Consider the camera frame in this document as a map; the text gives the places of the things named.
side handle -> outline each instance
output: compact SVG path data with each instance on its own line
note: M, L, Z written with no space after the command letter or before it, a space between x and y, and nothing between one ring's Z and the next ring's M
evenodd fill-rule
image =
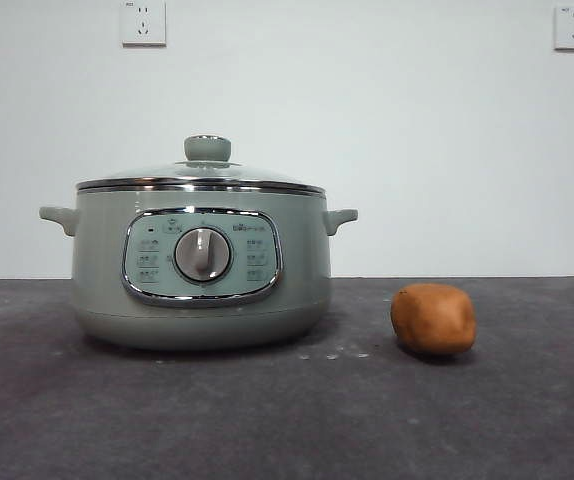
M343 223L353 222L358 220L358 210L333 210L331 212L323 213L323 221L325 222L325 230L330 237L336 235L336 230Z
M80 211L63 207L40 207L40 218L62 225L65 235L76 235L76 227L80 219Z

lid handle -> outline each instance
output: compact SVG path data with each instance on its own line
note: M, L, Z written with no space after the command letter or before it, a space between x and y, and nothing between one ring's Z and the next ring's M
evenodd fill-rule
M217 135L194 135L185 139L189 161L226 162L231 155L231 142Z

slow cooker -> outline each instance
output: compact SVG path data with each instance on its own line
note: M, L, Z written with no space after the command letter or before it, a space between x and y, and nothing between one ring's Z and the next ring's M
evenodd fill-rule
M40 209L74 237L76 320L158 350L306 332L330 300L328 236L357 211L327 211L322 188L229 162L225 138L184 146L186 161L82 182L75 209Z

glass lid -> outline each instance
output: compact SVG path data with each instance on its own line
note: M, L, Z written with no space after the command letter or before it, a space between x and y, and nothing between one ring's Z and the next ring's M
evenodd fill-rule
M229 161L231 142L215 135L185 139L187 160L119 172L76 185L80 192L112 190L226 190L324 195L322 188L263 169Z

brown potato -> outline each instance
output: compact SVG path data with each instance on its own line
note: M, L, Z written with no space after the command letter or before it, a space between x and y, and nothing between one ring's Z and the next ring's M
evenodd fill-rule
M400 341L419 353L465 352L476 338L471 300L465 292L451 285L407 285L394 295L391 322Z

